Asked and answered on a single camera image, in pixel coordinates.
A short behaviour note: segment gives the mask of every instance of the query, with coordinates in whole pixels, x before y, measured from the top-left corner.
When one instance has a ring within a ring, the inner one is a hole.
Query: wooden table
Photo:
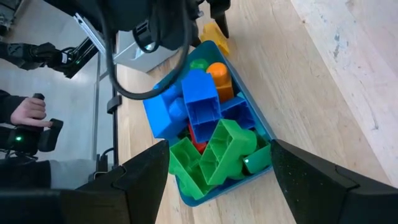
[[[202,10],[209,16],[209,8]],[[398,21],[394,0],[232,1],[229,59],[279,139],[398,186]],[[200,18],[198,25],[210,18]],[[150,75],[118,67],[147,91],[178,56]],[[119,160],[157,140],[141,101],[118,108]],[[294,223],[273,172],[196,208],[169,176],[157,223]]]

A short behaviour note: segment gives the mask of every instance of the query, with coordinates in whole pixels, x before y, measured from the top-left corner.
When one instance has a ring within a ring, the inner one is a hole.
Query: yellow toy block
[[[208,23],[203,27],[203,33],[200,36],[200,40],[202,42],[206,40],[213,41],[225,56],[229,55],[226,37],[215,22]]]

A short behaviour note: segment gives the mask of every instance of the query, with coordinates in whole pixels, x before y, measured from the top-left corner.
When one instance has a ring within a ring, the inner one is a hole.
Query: red block
[[[200,154],[203,154],[203,151],[205,151],[205,149],[206,149],[207,142],[197,143],[197,140],[195,139],[195,135],[193,134],[193,131],[192,131],[191,124],[188,124],[188,129],[189,129],[189,133],[191,135],[193,146],[195,146],[195,148],[198,150],[198,152]]]

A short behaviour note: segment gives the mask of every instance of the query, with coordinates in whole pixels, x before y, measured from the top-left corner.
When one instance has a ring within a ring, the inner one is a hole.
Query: blue toy block
[[[246,99],[242,92],[239,92],[237,94],[237,96],[241,97],[243,99]],[[249,110],[250,110],[250,113],[252,114],[252,117],[254,118],[254,128],[256,129],[257,133],[260,136],[265,136],[267,139],[271,139],[271,137],[269,136],[269,134],[267,133],[266,129],[261,124],[260,119],[257,117],[256,113],[254,112],[254,110],[252,109],[251,106],[249,106]]]
[[[197,143],[208,141],[221,119],[213,78],[201,69],[190,70],[182,80],[182,92]]]
[[[155,138],[174,139],[188,126],[182,90],[175,86],[159,96],[144,100],[144,108]]]
[[[221,115],[224,119],[236,121],[243,129],[253,128],[255,125],[246,99],[234,97],[221,104]]]

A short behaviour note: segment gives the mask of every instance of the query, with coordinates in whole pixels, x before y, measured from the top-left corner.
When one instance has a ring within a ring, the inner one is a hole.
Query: green toy block
[[[208,67],[209,63],[205,59],[196,59],[189,65],[190,69],[202,69],[204,71],[206,71]]]
[[[207,184],[223,184],[227,177],[242,179],[242,158],[256,146],[254,132],[242,129],[236,121],[221,119],[199,162]]]
[[[214,186],[208,185],[200,170],[201,154],[189,138],[183,138],[170,148],[169,173],[180,179],[181,192],[195,200],[204,197]]]
[[[243,162],[251,174],[262,171],[271,165],[271,145],[268,144],[253,154],[246,156],[243,158]]]
[[[264,136],[261,136],[257,131],[254,131],[257,137],[257,149],[261,149],[263,147],[266,147],[269,145],[269,142],[264,138]]]

